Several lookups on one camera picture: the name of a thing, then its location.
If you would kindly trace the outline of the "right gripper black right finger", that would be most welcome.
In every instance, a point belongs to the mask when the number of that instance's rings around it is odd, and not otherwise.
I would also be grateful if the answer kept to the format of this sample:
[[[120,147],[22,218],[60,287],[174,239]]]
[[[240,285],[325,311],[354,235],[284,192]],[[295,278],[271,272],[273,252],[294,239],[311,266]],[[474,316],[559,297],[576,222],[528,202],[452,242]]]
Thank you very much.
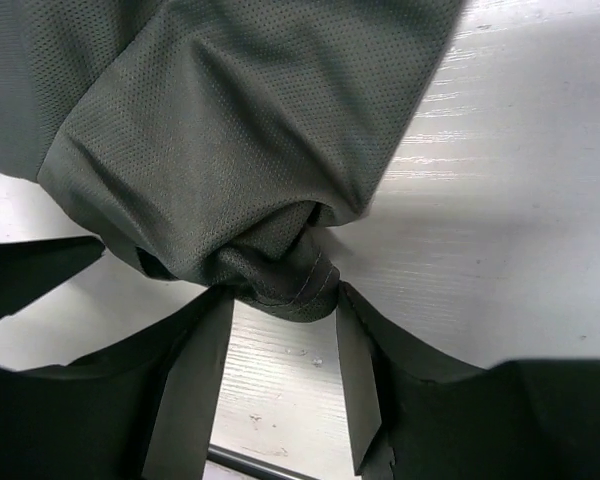
[[[430,346],[342,283],[336,330],[364,479],[600,479],[600,359],[481,369]]]

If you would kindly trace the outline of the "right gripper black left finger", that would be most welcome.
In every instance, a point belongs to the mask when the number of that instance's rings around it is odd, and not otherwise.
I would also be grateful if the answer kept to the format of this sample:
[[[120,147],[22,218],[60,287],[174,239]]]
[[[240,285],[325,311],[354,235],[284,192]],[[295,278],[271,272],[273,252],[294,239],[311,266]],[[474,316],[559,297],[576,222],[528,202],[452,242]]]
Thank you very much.
[[[0,479],[198,479],[233,314],[213,287],[66,366],[0,367]]]

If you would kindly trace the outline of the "dark grey t-shirt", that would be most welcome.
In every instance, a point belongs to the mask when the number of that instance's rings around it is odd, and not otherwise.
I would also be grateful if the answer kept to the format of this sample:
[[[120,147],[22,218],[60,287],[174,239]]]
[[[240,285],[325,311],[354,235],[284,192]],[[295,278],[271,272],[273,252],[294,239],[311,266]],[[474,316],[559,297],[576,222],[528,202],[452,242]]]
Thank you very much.
[[[151,278],[311,322],[460,1],[0,1],[0,174]]]

